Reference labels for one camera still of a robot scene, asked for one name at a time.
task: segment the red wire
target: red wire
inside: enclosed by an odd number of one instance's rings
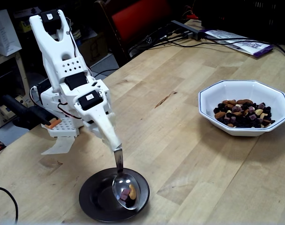
[[[79,120],[82,119],[81,117],[73,116],[73,115],[69,114],[68,112],[64,111],[62,108],[59,107],[59,105],[67,105],[67,102],[66,102],[66,103],[59,103],[58,106],[57,106],[57,108],[60,109],[65,115],[68,115],[68,116],[70,116],[70,117],[73,117],[73,118],[79,119]]]

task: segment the trail mix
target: trail mix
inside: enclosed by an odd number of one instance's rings
[[[257,105],[249,99],[225,100],[214,110],[215,119],[230,128],[265,128],[274,123],[271,107],[265,103]]]

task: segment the metal spoon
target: metal spoon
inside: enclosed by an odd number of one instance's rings
[[[112,190],[113,194],[118,200],[118,202],[125,207],[128,210],[134,210],[138,207],[139,200],[140,200],[140,188],[135,180],[134,177],[131,175],[128,175],[126,173],[123,173],[124,170],[124,160],[123,160],[123,149],[120,146],[119,148],[115,149],[114,151],[115,161],[116,161],[116,167],[117,167],[117,176],[114,178],[112,183]],[[136,199],[135,203],[131,207],[127,207],[125,201],[120,199],[120,195],[124,189],[130,189],[129,185],[132,184],[136,190]]]

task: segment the white bag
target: white bag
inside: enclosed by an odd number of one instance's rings
[[[9,56],[22,49],[6,9],[0,10],[0,54]]]

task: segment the plate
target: plate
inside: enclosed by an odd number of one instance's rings
[[[109,168],[92,175],[82,186],[79,202],[82,210],[92,219],[102,222],[118,222],[130,219],[145,207],[150,188],[138,172],[124,168],[124,173],[133,176],[140,187],[140,202],[135,210],[121,206],[112,192],[112,182],[117,176],[116,168]]]

